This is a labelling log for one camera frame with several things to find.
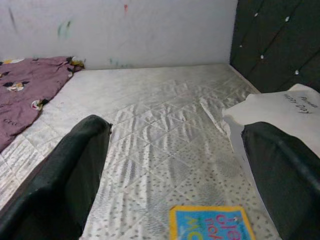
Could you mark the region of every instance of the children's book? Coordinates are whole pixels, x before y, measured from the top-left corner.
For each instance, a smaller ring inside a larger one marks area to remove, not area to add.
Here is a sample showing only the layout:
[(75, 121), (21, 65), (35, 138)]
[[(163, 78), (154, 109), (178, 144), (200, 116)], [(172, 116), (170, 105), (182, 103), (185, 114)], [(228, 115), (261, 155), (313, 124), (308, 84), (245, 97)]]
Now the children's book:
[(174, 206), (170, 240), (256, 240), (241, 206)]

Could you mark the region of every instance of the book cover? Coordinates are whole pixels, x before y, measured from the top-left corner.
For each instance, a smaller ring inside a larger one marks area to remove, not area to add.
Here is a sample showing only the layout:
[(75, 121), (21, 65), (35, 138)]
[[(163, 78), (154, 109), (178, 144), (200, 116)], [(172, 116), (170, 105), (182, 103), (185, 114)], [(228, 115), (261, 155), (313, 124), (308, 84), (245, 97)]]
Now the book cover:
[(171, 240), (256, 240), (241, 206), (174, 206)]

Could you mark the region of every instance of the blue book cover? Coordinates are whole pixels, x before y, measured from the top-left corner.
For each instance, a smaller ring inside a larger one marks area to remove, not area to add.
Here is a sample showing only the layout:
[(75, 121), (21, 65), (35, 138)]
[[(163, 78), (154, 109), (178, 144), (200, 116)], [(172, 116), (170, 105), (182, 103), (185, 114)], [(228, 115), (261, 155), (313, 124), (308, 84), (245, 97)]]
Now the blue book cover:
[(241, 206), (174, 206), (171, 240), (256, 240)]

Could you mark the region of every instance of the yellow book border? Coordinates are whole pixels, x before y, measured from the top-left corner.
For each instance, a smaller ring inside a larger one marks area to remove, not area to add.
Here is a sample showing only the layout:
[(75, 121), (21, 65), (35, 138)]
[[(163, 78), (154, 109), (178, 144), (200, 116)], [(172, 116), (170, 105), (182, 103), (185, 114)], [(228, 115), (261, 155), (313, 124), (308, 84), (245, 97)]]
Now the yellow book border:
[(240, 211), (242, 219), (246, 228), (248, 229), (251, 240), (256, 240), (254, 232), (252, 231), (249, 219), (242, 206), (173, 206), (169, 212), (169, 224), (170, 224), (170, 240), (178, 239), (178, 226), (176, 211), (185, 212), (205, 212), (205, 211), (218, 211), (218, 212), (234, 212)]

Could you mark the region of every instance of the dark gray padded headboard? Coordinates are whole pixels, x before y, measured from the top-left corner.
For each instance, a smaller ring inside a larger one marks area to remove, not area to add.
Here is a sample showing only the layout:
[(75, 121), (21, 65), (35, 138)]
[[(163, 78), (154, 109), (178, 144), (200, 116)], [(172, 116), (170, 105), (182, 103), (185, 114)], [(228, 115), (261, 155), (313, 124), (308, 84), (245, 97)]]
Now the dark gray padded headboard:
[(263, 93), (320, 92), (320, 0), (238, 0), (230, 64)]

